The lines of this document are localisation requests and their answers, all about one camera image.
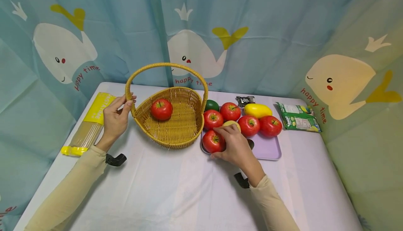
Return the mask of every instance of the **pale yellow fruit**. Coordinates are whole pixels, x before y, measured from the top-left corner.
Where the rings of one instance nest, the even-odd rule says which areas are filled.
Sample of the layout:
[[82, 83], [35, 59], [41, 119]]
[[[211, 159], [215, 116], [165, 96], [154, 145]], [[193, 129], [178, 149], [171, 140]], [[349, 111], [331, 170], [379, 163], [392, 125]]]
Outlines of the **pale yellow fruit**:
[[228, 126], [228, 125], [231, 125], [231, 124], [236, 124], [236, 126], [237, 126], [238, 129], [239, 129], [239, 131], [241, 131], [241, 126], [239, 126], [239, 123], [237, 123], [237, 122], [235, 122], [235, 121], [233, 121], [233, 120], [230, 120], [230, 121], [225, 122], [225, 123], [223, 124], [223, 126]]

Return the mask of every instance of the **table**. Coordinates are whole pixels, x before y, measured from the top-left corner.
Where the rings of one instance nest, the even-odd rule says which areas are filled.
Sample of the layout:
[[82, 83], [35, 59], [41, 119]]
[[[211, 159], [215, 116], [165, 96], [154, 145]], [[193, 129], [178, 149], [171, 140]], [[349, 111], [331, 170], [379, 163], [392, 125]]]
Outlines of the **table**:
[[[98, 92], [115, 96], [124, 84], [101, 83], [66, 140], [68, 145]], [[164, 88], [132, 85], [140, 104]], [[219, 104], [231, 94], [209, 92]], [[273, 108], [275, 102], [299, 104], [300, 99], [255, 96]], [[273, 109], [273, 115], [279, 118]], [[123, 153], [121, 167], [106, 168], [103, 176], [76, 212], [68, 230], [265, 230], [263, 218], [247, 189], [233, 175], [239, 170], [222, 160], [210, 160], [200, 139], [180, 151], [163, 149], [143, 134], [130, 115], [128, 130], [109, 151]], [[282, 157], [261, 160], [301, 231], [361, 231], [352, 204], [328, 157], [318, 133], [282, 131], [278, 136]], [[59, 154], [19, 220], [22, 231], [35, 210], [72, 169], [77, 158]]]

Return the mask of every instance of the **wicker basket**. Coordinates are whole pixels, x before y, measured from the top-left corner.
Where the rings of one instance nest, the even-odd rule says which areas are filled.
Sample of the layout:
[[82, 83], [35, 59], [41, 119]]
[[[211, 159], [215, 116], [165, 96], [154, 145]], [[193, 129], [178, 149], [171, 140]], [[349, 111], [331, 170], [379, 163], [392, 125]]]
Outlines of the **wicker basket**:
[[[132, 98], [130, 85], [132, 84], [133, 78], [141, 72], [153, 67], [178, 67], [187, 70], [199, 78], [203, 84], [203, 100], [199, 94], [191, 88], [172, 87], [152, 95], [141, 103], [137, 109], [134, 104], [132, 106], [132, 116], [147, 136], [161, 146], [170, 149], [184, 149], [193, 144], [203, 130], [203, 112], [208, 96], [207, 83], [199, 73], [189, 67], [169, 62], [154, 63], [138, 69], [127, 80], [125, 88], [126, 99]], [[161, 98], [167, 99], [173, 106], [173, 113], [169, 120], [159, 121], [154, 119], [151, 115], [151, 105], [157, 99]]]

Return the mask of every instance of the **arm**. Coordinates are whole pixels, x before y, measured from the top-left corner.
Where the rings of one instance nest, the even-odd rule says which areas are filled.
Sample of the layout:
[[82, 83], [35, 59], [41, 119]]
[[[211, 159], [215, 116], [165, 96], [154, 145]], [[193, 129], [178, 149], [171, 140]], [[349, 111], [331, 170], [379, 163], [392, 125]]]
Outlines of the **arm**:
[[266, 226], [272, 231], [299, 231], [271, 180], [255, 158], [242, 171], [249, 179], [251, 193], [262, 211]]
[[127, 117], [133, 101], [116, 98], [104, 109], [104, 135], [91, 146], [74, 165], [72, 170], [53, 190], [32, 216], [25, 231], [60, 231], [84, 200], [93, 183], [104, 173], [106, 152], [127, 128]]
[[246, 138], [236, 125], [214, 129], [225, 138], [226, 150], [215, 152], [212, 158], [226, 160], [237, 167], [249, 179], [251, 192], [262, 211], [267, 228], [270, 231], [299, 231], [287, 207], [280, 199], [276, 188], [265, 175], [262, 166], [249, 148]]

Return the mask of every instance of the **person's left hand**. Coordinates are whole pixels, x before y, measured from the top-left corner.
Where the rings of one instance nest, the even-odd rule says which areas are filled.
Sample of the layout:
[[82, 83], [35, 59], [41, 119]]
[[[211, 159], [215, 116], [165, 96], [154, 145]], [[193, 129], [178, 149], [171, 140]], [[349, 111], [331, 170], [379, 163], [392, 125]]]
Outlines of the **person's left hand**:
[[126, 96], [120, 96], [104, 109], [104, 135], [97, 144], [99, 149], [107, 151], [125, 132], [128, 114], [136, 98], [137, 96], [132, 96], [132, 100], [126, 101]]

